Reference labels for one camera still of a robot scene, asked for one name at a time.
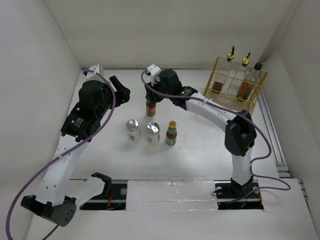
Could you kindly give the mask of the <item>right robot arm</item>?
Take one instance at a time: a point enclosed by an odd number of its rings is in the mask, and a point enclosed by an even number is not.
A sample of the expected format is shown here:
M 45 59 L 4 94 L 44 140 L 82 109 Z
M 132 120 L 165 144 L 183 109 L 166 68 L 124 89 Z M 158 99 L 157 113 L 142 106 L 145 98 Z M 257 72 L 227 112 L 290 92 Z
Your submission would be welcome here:
M 224 145 L 232 157 L 231 191 L 236 198 L 245 196 L 253 182 L 250 162 L 257 137 L 251 115 L 246 110 L 233 112 L 193 87 L 183 86 L 172 69 L 162 70 L 152 64 L 144 74 L 150 77 L 150 82 L 145 84 L 146 100 L 155 104 L 169 99 L 173 105 L 207 119 L 225 133 Z

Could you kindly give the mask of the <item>dark sauce glass bottle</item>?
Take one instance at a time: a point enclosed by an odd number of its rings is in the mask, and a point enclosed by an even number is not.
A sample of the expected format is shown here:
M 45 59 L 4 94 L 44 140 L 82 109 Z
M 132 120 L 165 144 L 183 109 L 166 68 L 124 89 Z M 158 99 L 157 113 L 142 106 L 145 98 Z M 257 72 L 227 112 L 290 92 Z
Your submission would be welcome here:
M 222 92 L 224 83 L 229 75 L 232 60 L 235 57 L 235 46 L 231 47 L 231 51 L 226 55 L 226 59 L 221 62 L 219 71 L 217 72 L 217 79 L 215 80 L 211 91 L 215 94 L 220 94 Z

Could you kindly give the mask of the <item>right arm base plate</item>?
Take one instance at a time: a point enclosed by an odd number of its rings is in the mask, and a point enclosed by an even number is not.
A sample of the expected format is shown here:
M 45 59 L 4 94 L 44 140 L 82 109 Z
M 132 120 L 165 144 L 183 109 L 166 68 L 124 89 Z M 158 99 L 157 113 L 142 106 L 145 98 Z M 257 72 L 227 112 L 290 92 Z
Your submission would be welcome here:
M 263 201 L 260 193 L 250 191 L 259 187 L 258 181 L 254 180 L 244 193 L 236 193 L 232 189 L 230 180 L 215 180 L 215 190 L 212 196 L 216 197 L 218 210 L 263 210 Z

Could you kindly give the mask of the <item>red label soy sauce bottle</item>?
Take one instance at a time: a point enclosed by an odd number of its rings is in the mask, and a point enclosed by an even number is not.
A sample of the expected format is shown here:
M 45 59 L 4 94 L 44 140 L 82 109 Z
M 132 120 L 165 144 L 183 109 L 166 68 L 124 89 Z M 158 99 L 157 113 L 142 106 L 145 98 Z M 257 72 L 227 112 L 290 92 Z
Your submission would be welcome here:
M 253 89 L 259 84 L 260 78 L 259 78 L 259 72 L 262 68 L 262 63 L 257 62 L 254 65 L 254 68 L 252 70 L 249 70 L 244 77 L 244 80 L 241 84 L 241 86 L 238 89 L 236 98 L 240 102 L 244 102 L 248 100 L 251 92 Z

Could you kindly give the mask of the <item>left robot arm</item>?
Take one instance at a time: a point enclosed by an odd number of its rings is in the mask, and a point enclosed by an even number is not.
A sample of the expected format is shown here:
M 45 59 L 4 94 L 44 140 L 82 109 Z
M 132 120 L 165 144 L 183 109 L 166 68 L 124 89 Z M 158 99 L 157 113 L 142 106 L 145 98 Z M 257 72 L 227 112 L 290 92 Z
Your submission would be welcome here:
M 99 172 L 68 192 L 68 183 L 76 164 L 92 138 L 106 126 L 106 112 L 127 103 L 131 91 L 116 76 L 106 80 L 100 73 L 87 70 L 87 81 L 78 92 L 78 102 L 60 130 L 58 147 L 36 194 L 26 195 L 20 205 L 59 227 L 67 226 L 76 210 L 98 196 L 108 198 L 114 191 L 112 179 Z

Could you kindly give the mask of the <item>clear liquid glass bottle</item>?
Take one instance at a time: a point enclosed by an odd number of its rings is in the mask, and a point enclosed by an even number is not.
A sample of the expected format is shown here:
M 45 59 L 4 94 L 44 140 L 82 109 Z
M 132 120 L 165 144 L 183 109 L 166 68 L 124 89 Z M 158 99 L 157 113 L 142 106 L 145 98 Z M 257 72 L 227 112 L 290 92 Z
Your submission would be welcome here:
M 250 63 L 251 53 L 249 52 L 247 56 L 242 60 L 241 65 L 233 67 L 230 71 L 231 75 L 231 84 L 229 87 L 229 92 L 235 94 L 239 87 L 242 84 L 242 81 L 245 79 L 245 76 L 248 72 L 248 65 Z

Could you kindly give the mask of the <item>yellow cap sauce bottle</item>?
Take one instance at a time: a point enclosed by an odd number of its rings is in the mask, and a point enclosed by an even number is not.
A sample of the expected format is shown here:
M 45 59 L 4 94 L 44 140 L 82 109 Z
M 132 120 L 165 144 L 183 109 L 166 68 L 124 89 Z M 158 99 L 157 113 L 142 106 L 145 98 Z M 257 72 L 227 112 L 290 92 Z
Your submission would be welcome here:
M 168 124 L 168 129 L 166 132 L 166 139 L 165 142 L 169 145 L 169 146 L 173 146 L 176 144 L 176 140 L 177 140 L 177 123 L 175 121 L 170 121 Z
M 146 115 L 149 117 L 153 117 L 156 114 L 157 103 L 146 100 L 145 105 L 146 105 L 146 110 L 145 110 Z

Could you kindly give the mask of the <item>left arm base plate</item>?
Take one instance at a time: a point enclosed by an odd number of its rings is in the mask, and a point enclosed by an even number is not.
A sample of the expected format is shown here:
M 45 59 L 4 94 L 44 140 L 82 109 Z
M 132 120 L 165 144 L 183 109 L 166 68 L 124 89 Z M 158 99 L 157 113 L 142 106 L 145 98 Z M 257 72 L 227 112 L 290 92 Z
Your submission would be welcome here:
M 97 195 L 80 207 L 83 211 L 122 211 L 127 203 L 127 181 L 112 182 L 108 193 Z

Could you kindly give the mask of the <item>yellow cap sauce bottle front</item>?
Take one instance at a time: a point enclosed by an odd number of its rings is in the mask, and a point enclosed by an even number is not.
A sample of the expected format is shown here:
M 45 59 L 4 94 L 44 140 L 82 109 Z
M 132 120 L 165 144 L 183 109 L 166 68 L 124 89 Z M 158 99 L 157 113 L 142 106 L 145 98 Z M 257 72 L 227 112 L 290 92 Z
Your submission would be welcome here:
M 169 145 L 169 146 L 173 146 L 176 144 L 176 140 L 177 140 L 177 123 L 175 121 L 170 121 L 168 124 L 168 129 L 166 132 L 166 139 L 165 142 Z

